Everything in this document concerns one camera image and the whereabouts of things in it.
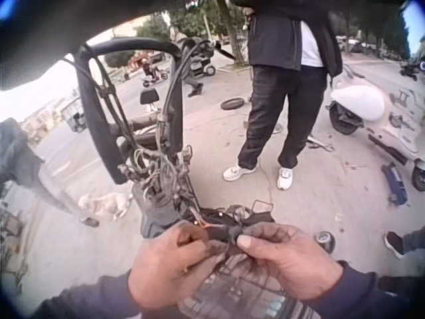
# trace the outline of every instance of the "white dog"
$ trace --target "white dog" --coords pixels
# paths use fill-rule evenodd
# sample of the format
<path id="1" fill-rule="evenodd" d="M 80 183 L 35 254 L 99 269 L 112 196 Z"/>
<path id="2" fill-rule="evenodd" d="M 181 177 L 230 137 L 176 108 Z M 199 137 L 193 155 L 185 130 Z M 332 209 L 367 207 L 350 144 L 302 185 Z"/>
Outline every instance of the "white dog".
<path id="1" fill-rule="evenodd" d="M 123 217 L 133 199 L 133 194 L 111 193 L 102 197 L 84 195 L 78 201 L 78 206 L 96 216 L 112 215 L 114 220 Z"/>

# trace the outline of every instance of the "asphalt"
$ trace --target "asphalt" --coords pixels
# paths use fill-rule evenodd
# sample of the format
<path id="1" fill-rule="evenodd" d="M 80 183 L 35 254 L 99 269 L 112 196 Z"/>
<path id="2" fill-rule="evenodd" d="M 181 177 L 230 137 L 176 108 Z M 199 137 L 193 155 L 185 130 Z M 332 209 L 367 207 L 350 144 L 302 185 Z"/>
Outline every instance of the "asphalt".
<path id="1" fill-rule="evenodd" d="M 402 87 L 421 89 L 413 80 L 401 77 L 393 62 L 367 56 L 345 58 L 345 61 L 387 92 Z M 217 66 L 228 62 L 224 58 L 214 60 Z M 201 80 L 205 83 L 203 95 L 185 99 L 184 139 L 193 146 L 191 180 L 202 206 L 226 207 L 238 203 L 251 207 L 255 199 L 271 202 L 277 222 L 297 225 L 309 233 L 331 231 L 337 239 L 333 256 L 361 271 L 392 275 L 420 271 L 420 264 L 424 263 L 418 255 L 399 261 L 383 245 L 385 231 L 405 234 L 425 225 L 425 194 L 414 190 L 409 183 L 411 165 L 400 167 L 408 205 L 391 207 L 388 185 L 381 173 L 381 165 L 391 159 L 370 145 L 363 132 L 352 136 L 335 132 L 328 111 L 322 108 L 313 135 L 332 144 L 335 152 L 306 149 L 299 157 L 290 190 L 278 191 L 275 185 L 279 168 L 276 158 L 286 129 L 272 136 L 256 173 L 233 183 L 224 182 L 222 173 L 235 164 L 244 142 L 243 121 L 250 105 L 226 112 L 220 109 L 220 103 L 250 95 L 249 72 L 218 71 L 214 77 Z M 164 101 L 167 85 L 167 82 L 155 85 L 159 103 Z M 137 77 L 118 87 L 129 117 L 145 112 L 138 102 L 141 89 Z M 327 90 L 323 105 L 329 103 L 329 93 Z M 286 115 L 287 108 L 279 119 L 284 127 Z M 56 172 L 58 180 L 75 199 L 87 193 L 103 195 L 128 192 L 131 188 L 131 183 L 119 187 L 112 183 L 87 130 L 77 134 L 61 125 L 42 141 L 37 152 L 48 160 L 49 169 Z M 135 204 L 123 219 L 116 222 L 102 219 L 101 227 L 93 230 L 20 189 L 11 192 L 9 199 L 12 209 L 24 209 L 23 219 L 27 222 L 21 258 L 26 258 L 29 273 L 23 279 L 22 295 L 13 298 L 26 313 L 64 288 L 95 282 L 103 274 L 118 275 L 131 267 L 141 242 L 141 212 Z"/>

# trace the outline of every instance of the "white sneaker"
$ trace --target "white sneaker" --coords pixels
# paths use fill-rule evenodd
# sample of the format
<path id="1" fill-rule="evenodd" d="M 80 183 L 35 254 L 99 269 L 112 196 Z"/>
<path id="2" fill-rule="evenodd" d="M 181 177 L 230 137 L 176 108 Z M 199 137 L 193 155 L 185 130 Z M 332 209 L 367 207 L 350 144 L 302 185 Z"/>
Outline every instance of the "white sneaker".
<path id="1" fill-rule="evenodd" d="M 294 173 L 290 168 L 282 167 L 279 170 L 278 189 L 286 190 L 292 185 L 292 177 Z"/>
<path id="2" fill-rule="evenodd" d="M 244 174 L 254 173 L 256 169 L 257 167 L 255 167 L 254 169 L 246 169 L 239 167 L 239 165 L 236 165 L 226 170 L 223 174 L 223 178 L 225 181 L 236 181 L 237 179 L 240 179 Z"/>

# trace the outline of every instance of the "black pants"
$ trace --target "black pants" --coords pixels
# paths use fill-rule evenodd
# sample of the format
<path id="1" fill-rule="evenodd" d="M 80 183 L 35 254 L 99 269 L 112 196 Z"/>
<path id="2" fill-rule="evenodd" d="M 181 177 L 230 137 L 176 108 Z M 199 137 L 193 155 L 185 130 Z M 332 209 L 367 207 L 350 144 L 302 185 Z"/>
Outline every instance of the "black pants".
<path id="1" fill-rule="evenodd" d="M 323 102 L 326 76 L 324 68 L 312 66 L 301 66 L 300 71 L 254 66 L 252 109 L 246 141 L 238 157 L 240 167 L 255 168 L 283 110 L 286 96 L 289 99 L 288 136 L 278 161 L 285 168 L 298 164 L 297 156 L 305 147 Z"/>

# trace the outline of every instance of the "white scooter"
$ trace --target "white scooter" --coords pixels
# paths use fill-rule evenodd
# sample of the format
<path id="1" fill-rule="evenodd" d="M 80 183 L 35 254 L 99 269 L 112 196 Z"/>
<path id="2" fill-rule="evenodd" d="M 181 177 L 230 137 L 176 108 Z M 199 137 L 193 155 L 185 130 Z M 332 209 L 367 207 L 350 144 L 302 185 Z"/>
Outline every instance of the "white scooter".
<path id="1" fill-rule="evenodd" d="M 370 141 L 402 165 L 414 162 L 412 184 L 425 191 L 425 100 L 411 90 L 388 96 L 347 65 L 334 79 L 331 97 L 326 108 L 333 128 L 344 135 L 366 128 Z"/>

